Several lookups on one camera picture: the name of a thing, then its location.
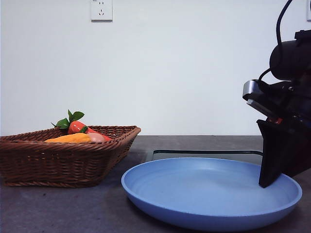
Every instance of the wall socket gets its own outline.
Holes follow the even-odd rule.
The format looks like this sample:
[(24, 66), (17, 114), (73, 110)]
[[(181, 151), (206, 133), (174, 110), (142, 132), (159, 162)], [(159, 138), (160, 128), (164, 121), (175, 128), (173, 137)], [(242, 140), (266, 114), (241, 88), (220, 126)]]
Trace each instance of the wall socket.
[(311, 0), (307, 0), (307, 21), (311, 22)]
[(112, 0), (90, 0), (92, 22), (112, 21)]

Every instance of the table surface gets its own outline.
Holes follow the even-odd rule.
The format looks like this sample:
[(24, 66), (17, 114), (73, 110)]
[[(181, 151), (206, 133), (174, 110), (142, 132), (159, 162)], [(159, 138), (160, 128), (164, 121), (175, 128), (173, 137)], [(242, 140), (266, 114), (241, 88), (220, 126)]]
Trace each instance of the table surface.
[[(127, 198), (121, 176), (153, 150), (262, 150), (261, 136), (138, 136), (129, 154), (96, 187), (0, 186), (1, 233), (189, 233), (139, 210)], [(294, 177), (303, 189), (285, 218), (253, 233), (311, 232), (311, 169)]]

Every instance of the red part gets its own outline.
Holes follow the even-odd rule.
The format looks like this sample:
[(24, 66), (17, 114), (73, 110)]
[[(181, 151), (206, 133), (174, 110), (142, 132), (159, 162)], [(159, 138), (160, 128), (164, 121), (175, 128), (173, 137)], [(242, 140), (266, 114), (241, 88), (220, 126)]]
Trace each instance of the red part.
[[(70, 125), (69, 125), (69, 128), (68, 128), (68, 134), (74, 134), (74, 133), (78, 133), (80, 132), (80, 130), (85, 126), (85, 124), (79, 122), (79, 121), (73, 121)], [(106, 135), (103, 135), (95, 130), (92, 130), (90, 127), (87, 127), (87, 130), (85, 133), (98, 133), (100, 134), (101, 136), (104, 137), (104, 139), (106, 141), (109, 141), (109, 140), (112, 140), (110, 137), (106, 136)]]

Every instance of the toy fruit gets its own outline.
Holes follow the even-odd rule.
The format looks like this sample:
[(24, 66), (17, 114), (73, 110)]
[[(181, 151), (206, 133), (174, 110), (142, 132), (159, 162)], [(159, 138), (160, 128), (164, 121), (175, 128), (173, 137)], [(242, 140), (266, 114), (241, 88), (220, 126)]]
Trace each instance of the toy fruit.
[(68, 129), (68, 134), (73, 133), (97, 133), (104, 138), (104, 141), (111, 140), (110, 137), (103, 135), (99, 132), (92, 130), (90, 127), (86, 126), (85, 124), (79, 122), (78, 120), (84, 116), (82, 112), (74, 112), (73, 114), (68, 110), (69, 120), (67, 118), (61, 119), (57, 122), (56, 125), (52, 123), (53, 126), (59, 127), (60, 129)]
[(45, 140), (45, 142), (69, 142), (69, 143), (84, 143), (84, 142), (91, 142), (91, 141), (92, 140), (90, 136), (85, 133), (69, 134), (69, 135)]

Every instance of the wicker basket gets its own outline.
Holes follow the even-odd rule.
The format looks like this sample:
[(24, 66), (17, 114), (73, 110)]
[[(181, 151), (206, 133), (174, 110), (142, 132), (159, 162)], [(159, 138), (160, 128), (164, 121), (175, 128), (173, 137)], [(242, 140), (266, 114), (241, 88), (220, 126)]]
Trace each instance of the wicker basket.
[(140, 128), (90, 126), (109, 136), (104, 143), (47, 143), (65, 133), (47, 129), (0, 137), (0, 173), (6, 186), (90, 187), (124, 158)]

